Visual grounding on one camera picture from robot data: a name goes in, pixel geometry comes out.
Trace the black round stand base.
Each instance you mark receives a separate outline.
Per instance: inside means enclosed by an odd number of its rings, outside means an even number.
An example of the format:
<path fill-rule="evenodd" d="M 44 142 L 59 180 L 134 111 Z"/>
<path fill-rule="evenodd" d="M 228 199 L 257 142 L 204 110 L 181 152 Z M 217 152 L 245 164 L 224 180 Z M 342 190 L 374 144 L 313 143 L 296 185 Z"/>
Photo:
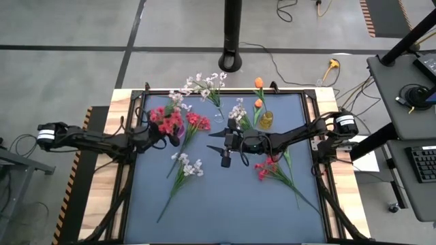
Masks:
<path fill-rule="evenodd" d="M 436 85 L 427 87 L 419 84 L 406 84 L 399 91 L 404 105 L 414 110 L 427 110 L 436 105 Z"/>

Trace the yellow power plug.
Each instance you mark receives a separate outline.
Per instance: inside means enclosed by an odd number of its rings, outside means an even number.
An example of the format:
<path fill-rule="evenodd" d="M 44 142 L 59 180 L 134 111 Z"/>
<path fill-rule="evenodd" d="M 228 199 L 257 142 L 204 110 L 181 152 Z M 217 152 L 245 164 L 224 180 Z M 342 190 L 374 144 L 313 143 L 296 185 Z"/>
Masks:
<path fill-rule="evenodd" d="M 326 70 L 326 72 L 324 73 L 324 76 L 323 76 L 323 78 L 322 78 L 322 82 L 324 82 L 324 81 L 326 80 L 328 74 L 329 74 L 333 69 L 337 69 L 337 76 L 336 76 L 336 78 L 335 78 L 335 81 L 337 81 L 337 80 L 339 79 L 339 76 L 340 76 L 340 68 L 341 68 L 341 65 L 340 65 L 339 60 L 337 60 L 337 59 L 330 59 L 330 60 L 329 60 L 329 67 L 328 67 L 328 69 Z"/>

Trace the black round post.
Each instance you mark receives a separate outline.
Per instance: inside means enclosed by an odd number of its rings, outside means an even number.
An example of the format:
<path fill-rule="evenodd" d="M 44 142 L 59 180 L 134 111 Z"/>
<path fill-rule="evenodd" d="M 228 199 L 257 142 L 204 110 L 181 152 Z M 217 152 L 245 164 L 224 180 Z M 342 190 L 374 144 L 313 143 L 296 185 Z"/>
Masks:
<path fill-rule="evenodd" d="M 243 0 L 225 0 L 224 43 L 218 65 L 222 71 L 229 73 L 238 71 L 242 66 L 242 59 L 239 55 L 242 4 Z"/>

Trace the white paper sheet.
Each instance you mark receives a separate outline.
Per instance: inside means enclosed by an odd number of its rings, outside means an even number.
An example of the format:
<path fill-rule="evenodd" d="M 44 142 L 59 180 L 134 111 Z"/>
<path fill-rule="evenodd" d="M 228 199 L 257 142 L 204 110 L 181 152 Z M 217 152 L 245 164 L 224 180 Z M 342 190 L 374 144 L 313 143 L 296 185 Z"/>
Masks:
<path fill-rule="evenodd" d="M 379 165 L 374 151 L 352 161 L 354 170 L 359 172 L 379 172 Z"/>

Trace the white artificial flower bunch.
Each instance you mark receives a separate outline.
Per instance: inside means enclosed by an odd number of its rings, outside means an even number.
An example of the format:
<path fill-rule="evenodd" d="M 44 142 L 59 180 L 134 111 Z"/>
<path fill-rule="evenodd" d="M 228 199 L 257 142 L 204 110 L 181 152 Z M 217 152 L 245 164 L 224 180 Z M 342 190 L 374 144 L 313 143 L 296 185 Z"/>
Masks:
<path fill-rule="evenodd" d="M 243 98 L 237 98 L 236 101 L 238 103 L 229 112 L 229 119 L 234 119 L 236 121 L 237 128 L 242 131 L 252 129 L 253 125 L 251 124 L 248 113 L 244 108 Z"/>
<path fill-rule="evenodd" d="M 204 170 L 202 169 L 202 161 L 197 159 L 195 163 L 191 163 L 188 154 L 175 153 L 171 156 L 174 160 L 174 166 L 178 165 L 178 170 L 174 179 L 173 186 L 170 191 L 169 198 L 163 207 L 156 223 L 158 223 L 166 212 L 166 209 L 170 205 L 172 198 L 178 193 L 178 191 L 184 187 L 194 176 L 202 177 L 204 175 Z"/>
<path fill-rule="evenodd" d="M 192 106 L 183 103 L 185 97 L 191 94 L 190 90 L 181 89 L 180 91 L 170 90 L 168 97 L 170 101 L 164 107 L 164 116 L 169 117 L 175 112 L 181 112 L 182 110 L 190 112 Z"/>
<path fill-rule="evenodd" d="M 221 89 L 225 87 L 224 80 L 227 73 L 212 73 L 209 77 L 202 77 L 197 73 L 195 77 L 188 77 L 181 89 L 190 90 L 191 93 L 199 93 L 201 101 L 209 100 L 216 108 L 222 108 Z"/>

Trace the black desk leg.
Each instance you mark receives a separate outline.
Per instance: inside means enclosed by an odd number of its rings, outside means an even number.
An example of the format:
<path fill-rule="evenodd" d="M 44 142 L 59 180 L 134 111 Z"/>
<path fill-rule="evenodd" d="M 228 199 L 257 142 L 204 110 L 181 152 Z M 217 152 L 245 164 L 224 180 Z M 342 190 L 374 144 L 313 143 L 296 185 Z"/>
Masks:
<path fill-rule="evenodd" d="M 403 193 L 404 188 L 399 184 L 399 179 L 396 176 L 395 170 L 391 169 L 390 173 L 392 175 L 392 181 L 390 182 L 390 184 L 396 197 L 396 206 L 398 207 L 398 209 L 408 209 L 405 195 Z"/>

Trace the black diagonal pole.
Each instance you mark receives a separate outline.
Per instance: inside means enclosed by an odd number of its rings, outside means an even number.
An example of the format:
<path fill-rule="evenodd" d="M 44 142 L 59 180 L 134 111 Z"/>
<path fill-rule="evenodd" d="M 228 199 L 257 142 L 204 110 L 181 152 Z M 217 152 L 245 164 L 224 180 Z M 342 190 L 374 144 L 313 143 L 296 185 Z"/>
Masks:
<path fill-rule="evenodd" d="M 397 45 L 379 61 L 382 65 L 392 66 L 395 60 L 416 43 L 427 31 L 436 25 L 436 8 L 416 25 Z"/>

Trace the yellow glass vase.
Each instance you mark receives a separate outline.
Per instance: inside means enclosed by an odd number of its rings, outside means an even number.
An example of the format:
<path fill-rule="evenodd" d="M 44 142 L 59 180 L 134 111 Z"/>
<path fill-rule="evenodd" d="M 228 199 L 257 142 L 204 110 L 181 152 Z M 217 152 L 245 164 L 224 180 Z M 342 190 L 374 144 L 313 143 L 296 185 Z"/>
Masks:
<path fill-rule="evenodd" d="M 261 129 L 270 129 L 273 124 L 273 113 L 271 111 L 265 111 L 260 118 L 259 127 Z"/>

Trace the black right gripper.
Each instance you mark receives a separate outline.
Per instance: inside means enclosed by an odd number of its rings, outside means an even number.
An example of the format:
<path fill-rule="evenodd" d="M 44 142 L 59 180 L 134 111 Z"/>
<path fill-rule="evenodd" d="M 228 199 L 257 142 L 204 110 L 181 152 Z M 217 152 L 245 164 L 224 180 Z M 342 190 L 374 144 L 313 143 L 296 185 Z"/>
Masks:
<path fill-rule="evenodd" d="M 228 119 L 228 126 L 222 131 L 209 134 L 210 137 L 223 137 L 225 149 L 207 145 L 208 148 L 218 152 L 221 157 L 221 166 L 230 167 L 231 152 L 239 152 L 243 165 L 246 165 L 246 155 L 242 151 L 242 131 L 237 128 L 236 121 L 234 119 Z"/>

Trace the black diagonal frame strut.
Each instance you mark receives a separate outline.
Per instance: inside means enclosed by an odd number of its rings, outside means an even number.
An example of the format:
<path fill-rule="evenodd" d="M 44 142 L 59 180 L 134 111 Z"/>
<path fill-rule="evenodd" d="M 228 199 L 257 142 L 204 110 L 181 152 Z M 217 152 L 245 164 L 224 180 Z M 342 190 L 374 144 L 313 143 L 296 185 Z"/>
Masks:
<path fill-rule="evenodd" d="M 123 242 L 131 176 L 128 168 L 98 170 L 82 220 L 79 242 L 83 245 L 120 244 Z"/>
<path fill-rule="evenodd" d="M 346 216 L 344 211 L 342 211 L 340 205 L 334 200 L 333 196 L 330 194 L 329 190 L 326 188 L 324 181 L 322 179 L 318 180 L 319 190 L 321 196 L 330 204 L 333 209 L 335 216 L 341 221 L 343 226 L 347 229 L 349 234 L 354 240 L 369 241 L 369 238 L 361 234 L 359 230 L 352 224 L 350 219 Z"/>

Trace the black keyboard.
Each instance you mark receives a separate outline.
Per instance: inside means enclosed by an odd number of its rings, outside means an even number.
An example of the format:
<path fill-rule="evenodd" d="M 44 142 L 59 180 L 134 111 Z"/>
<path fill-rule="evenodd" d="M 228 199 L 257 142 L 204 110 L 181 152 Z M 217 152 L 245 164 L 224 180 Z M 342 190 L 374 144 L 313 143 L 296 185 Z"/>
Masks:
<path fill-rule="evenodd" d="M 407 147 L 405 153 L 419 183 L 436 182 L 436 146 Z"/>

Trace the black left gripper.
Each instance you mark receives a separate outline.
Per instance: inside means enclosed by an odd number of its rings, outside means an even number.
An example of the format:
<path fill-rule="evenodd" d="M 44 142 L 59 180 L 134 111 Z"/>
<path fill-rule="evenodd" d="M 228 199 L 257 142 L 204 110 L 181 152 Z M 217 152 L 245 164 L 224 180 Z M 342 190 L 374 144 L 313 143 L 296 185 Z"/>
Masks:
<path fill-rule="evenodd" d="M 156 124 L 149 126 L 141 126 L 135 128 L 135 147 L 137 152 L 145 152 L 150 147 L 154 146 L 159 140 L 165 136 L 169 139 L 173 146 L 180 145 L 180 139 L 177 135 L 165 135 Z"/>

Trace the grey desk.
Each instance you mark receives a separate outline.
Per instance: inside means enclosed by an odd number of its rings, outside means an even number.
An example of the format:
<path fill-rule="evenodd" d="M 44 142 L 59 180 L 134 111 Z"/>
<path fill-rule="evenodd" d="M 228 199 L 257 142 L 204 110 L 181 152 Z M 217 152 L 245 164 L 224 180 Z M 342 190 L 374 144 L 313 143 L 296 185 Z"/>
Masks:
<path fill-rule="evenodd" d="M 393 66 L 385 66 L 374 56 L 368 58 L 367 63 L 398 137 L 402 140 L 436 139 L 435 108 L 410 112 L 409 108 L 395 101 L 407 85 L 435 86 L 414 65 L 414 60 L 414 55 L 400 56 Z"/>
<path fill-rule="evenodd" d="M 407 147 L 436 146 L 436 140 L 389 140 L 387 146 L 416 218 L 436 222 L 436 182 L 419 183 L 405 153 Z"/>

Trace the black hazard-edged floor mat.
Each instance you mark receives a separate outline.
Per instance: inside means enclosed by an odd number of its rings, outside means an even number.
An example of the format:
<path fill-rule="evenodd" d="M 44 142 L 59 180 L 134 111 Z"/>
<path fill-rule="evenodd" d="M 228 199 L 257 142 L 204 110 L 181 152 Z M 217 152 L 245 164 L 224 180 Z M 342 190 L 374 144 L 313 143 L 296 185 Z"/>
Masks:
<path fill-rule="evenodd" d="M 74 154 L 51 245 L 74 244 L 92 234 L 110 207 L 114 170 L 96 176 L 94 170 L 108 161 L 90 151 Z"/>
<path fill-rule="evenodd" d="M 371 37 L 403 38 L 411 31 L 402 0 L 359 0 Z"/>

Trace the black laptop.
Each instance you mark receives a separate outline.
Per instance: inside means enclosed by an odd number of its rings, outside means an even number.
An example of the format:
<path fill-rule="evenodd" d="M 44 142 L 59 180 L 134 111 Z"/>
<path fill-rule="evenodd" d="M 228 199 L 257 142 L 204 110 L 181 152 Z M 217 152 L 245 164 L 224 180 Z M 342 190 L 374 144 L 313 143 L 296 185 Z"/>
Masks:
<path fill-rule="evenodd" d="M 436 54 L 418 57 L 413 64 L 433 83 L 436 84 Z"/>

